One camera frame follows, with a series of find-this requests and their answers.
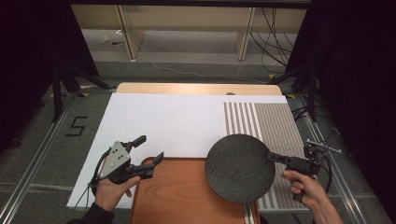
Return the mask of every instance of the right hand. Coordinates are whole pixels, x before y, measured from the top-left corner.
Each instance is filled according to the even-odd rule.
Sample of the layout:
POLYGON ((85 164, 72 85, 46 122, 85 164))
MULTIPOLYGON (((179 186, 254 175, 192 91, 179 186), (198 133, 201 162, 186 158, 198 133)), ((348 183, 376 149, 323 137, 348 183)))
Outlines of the right hand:
POLYGON ((305 195, 302 198, 302 203, 307 208, 329 201, 326 191, 317 180, 292 170, 284 171, 282 177, 291 182, 290 191, 292 193, 299 194, 304 190, 305 195))

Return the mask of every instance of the wooden tray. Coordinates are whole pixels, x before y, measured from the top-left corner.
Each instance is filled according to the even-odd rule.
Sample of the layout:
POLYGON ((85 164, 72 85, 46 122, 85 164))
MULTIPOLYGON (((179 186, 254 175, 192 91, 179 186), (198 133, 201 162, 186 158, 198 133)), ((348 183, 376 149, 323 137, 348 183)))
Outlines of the wooden tray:
MULTIPOLYGON (((251 209, 260 223, 257 204, 251 209)), ((154 177, 136 186, 130 223, 244 224, 245 217, 242 204, 230 203, 210 188, 205 159, 164 158, 154 177)))

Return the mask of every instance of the light wooden strip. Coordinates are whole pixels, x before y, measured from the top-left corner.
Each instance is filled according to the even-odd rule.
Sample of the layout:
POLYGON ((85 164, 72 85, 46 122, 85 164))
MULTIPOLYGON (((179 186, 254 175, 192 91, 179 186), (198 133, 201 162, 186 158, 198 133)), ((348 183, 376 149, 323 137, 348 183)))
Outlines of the light wooden strip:
POLYGON ((276 85, 204 84, 204 83, 121 83, 117 93, 282 95, 276 85))

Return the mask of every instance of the hand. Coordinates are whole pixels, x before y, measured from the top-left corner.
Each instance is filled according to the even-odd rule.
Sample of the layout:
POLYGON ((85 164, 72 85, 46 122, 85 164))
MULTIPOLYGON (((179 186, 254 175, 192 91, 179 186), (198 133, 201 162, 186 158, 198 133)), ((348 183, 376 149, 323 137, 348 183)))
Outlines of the hand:
POLYGON ((96 188, 95 203, 108 212, 112 212, 124 193, 126 193, 129 198, 132 197, 130 188, 139 182, 139 176, 130 178, 128 181, 120 185, 114 184, 109 179, 100 180, 96 188))
POLYGON ((302 198, 302 203, 307 208, 318 202, 329 201, 326 191, 317 180, 292 170, 283 172, 282 177, 291 182, 290 191, 292 193, 299 194, 304 190, 305 195, 302 198))
POLYGON ((309 209, 315 223, 344 223, 326 191, 317 180, 292 170, 284 171, 282 177, 291 182, 290 191, 292 193, 299 194, 301 190, 304 190, 305 195, 302 198, 302 203, 309 209))

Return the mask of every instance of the printed number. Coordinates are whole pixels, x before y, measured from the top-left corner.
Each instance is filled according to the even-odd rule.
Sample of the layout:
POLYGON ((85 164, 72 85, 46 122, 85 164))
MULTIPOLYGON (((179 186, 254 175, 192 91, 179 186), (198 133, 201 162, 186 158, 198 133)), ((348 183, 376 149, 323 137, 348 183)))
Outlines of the printed number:
POLYGON ((73 129, 79 129, 79 133, 68 133, 66 136, 67 137, 77 137, 77 136, 81 136, 82 132, 85 129, 85 126, 81 126, 81 125, 76 125, 76 121, 77 119, 87 119, 88 117, 86 116, 76 116, 73 120, 72 125, 70 125, 70 128, 73 129))

